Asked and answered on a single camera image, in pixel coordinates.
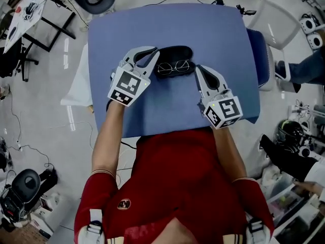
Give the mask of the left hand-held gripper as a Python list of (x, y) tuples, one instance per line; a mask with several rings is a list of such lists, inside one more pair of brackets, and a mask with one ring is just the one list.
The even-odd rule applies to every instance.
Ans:
[(129, 107), (150, 85), (150, 75), (159, 58), (154, 46), (131, 49), (114, 72), (108, 98)]

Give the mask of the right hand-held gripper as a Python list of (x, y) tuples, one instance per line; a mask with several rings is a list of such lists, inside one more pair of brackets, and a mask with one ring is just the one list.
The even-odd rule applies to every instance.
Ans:
[[(243, 116), (241, 105), (237, 96), (234, 96), (224, 77), (208, 66), (197, 65), (195, 76), (198, 90), (202, 95), (198, 106), (212, 128), (222, 129), (233, 125)], [(222, 91), (213, 96), (206, 97), (207, 87), (210, 90)]]

